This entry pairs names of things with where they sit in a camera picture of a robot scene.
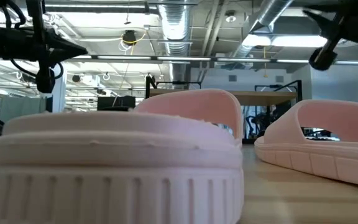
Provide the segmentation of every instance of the exposed ceiling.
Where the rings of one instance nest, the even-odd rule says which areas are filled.
[[[19,5],[24,6],[25,1],[17,1]],[[47,4],[64,4],[64,3],[95,3],[92,0],[82,1],[48,1]],[[117,4],[117,1],[98,1],[106,4],[111,2]],[[200,56],[203,47],[204,38],[207,31],[208,21],[211,19],[210,14],[213,8],[213,0],[199,1],[197,6],[191,9],[191,53],[190,55]],[[259,10],[262,0],[230,0],[227,10],[234,10],[236,20],[234,22],[226,22],[223,20],[221,28],[218,32],[218,39],[213,46],[212,54],[224,53],[228,54],[237,49],[244,39],[242,28],[246,15],[251,15]],[[301,6],[309,3],[316,4],[317,0],[295,0],[291,7],[287,9],[283,16],[296,16],[302,19]],[[126,1],[124,4],[136,4],[136,1]],[[50,16],[46,16],[47,24],[53,27],[64,38],[82,45],[88,49],[90,54],[98,55],[165,55],[165,46],[160,41],[164,39],[161,27],[161,19],[155,14],[113,14],[113,13],[94,13],[94,12],[49,12]],[[304,29],[297,26],[285,26],[285,19],[282,20],[282,28],[296,33],[297,30]],[[134,30],[138,39],[142,40],[136,43],[133,49],[122,51],[119,49],[121,35],[125,30]],[[287,58],[287,59],[308,59],[313,52],[313,48],[306,47],[274,47],[254,48],[250,54],[256,58]],[[341,60],[358,60],[358,45],[350,47],[339,47],[336,49]],[[22,67],[31,72],[37,72],[37,63],[22,62]],[[72,82],[73,75],[98,75],[100,76],[100,84],[103,86],[129,89],[138,89],[137,91],[114,90],[113,96],[118,95],[135,95],[136,97],[144,96],[145,76],[148,74],[155,75],[157,79],[169,81],[168,64],[128,64],[128,63],[81,63],[81,62],[65,62],[65,70],[68,73],[67,87],[74,88],[76,86],[85,86],[84,83]],[[288,72],[294,71],[299,65],[291,64],[267,64],[267,69],[286,69]],[[255,63],[252,67],[254,70],[265,68],[264,64]],[[18,79],[21,75],[17,74],[17,69],[11,65],[9,61],[0,61],[0,85],[10,86],[26,86],[27,82]],[[37,95],[34,89],[17,89],[9,90],[21,95]],[[82,96],[96,96],[94,90],[70,90],[67,91],[68,96],[77,96],[70,98],[71,100],[81,98]],[[80,103],[84,108],[93,108],[87,106],[89,102]]]

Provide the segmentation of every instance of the pink slide sandal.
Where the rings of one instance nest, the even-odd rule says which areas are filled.
[[[235,224],[241,139],[239,102],[221,90],[13,119],[0,137],[0,223]]]
[[[341,141],[307,140],[300,127],[331,131]],[[271,164],[358,184],[358,103],[301,101],[267,128],[255,151]]]

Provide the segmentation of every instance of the slide sandal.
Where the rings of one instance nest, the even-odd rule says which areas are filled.
[[[13,119],[0,137],[0,223],[235,224],[241,139],[239,102],[221,90]]]
[[[321,128],[341,141],[312,141],[301,127]],[[268,163],[358,184],[358,103],[304,100],[272,123],[255,142]]]

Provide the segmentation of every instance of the ceiling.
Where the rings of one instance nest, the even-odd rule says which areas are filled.
[[[57,4],[63,1],[48,1],[47,4]],[[84,4],[95,2],[92,0],[66,1],[70,3]],[[216,53],[228,54],[237,49],[243,40],[242,28],[246,15],[251,15],[259,10],[261,0],[230,0],[227,10],[235,10],[236,20],[226,22],[223,20],[218,32],[218,41],[213,46],[212,55]],[[283,14],[284,16],[302,16],[300,6],[308,3],[317,3],[316,0],[295,0],[291,8]],[[25,1],[18,1],[21,6]],[[202,0],[197,6],[191,9],[191,55],[201,56],[201,49],[206,35],[206,27],[211,9],[212,0]],[[150,14],[111,14],[93,12],[49,12],[45,16],[45,23],[53,27],[59,34],[69,41],[82,45],[87,48],[90,54],[98,55],[165,55],[165,46],[159,41],[163,40],[163,32],[159,16]],[[121,35],[125,30],[134,30],[137,39],[143,37],[136,43],[131,50],[122,51],[119,49]],[[313,53],[313,48],[306,47],[274,47],[269,46],[261,49],[253,49],[251,55],[256,58],[287,58],[287,59],[308,59]],[[339,47],[336,49],[340,60],[358,60],[358,45],[350,47]],[[25,69],[36,73],[37,63],[19,62]],[[135,95],[139,100],[144,97],[145,76],[150,74],[158,80],[169,81],[168,64],[128,64],[128,63],[96,63],[96,62],[65,62],[63,63],[67,71],[67,100],[76,101],[67,105],[67,108],[84,108],[94,110],[94,103],[90,102],[90,97],[95,97],[94,90],[71,90],[76,86],[87,86],[85,83],[74,83],[74,75],[93,75],[99,76],[100,84],[106,87],[122,88],[125,90],[114,90],[110,93],[115,95]],[[264,64],[255,63],[254,70],[266,69],[285,69],[287,72],[294,71],[299,65],[292,64]],[[18,74],[17,69],[9,61],[0,61],[0,85],[6,86],[26,86],[29,85],[23,80],[22,75]],[[5,89],[9,93],[18,95],[35,96],[39,95],[37,90],[29,89]]]

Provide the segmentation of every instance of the wooden shelf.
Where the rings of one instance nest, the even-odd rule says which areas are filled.
[[[186,90],[150,89],[150,97],[164,93],[173,93]],[[296,93],[287,92],[256,92],[256,91],[229,91],[240,102],[241,105],[269,106],[277,105],[296,98]]]

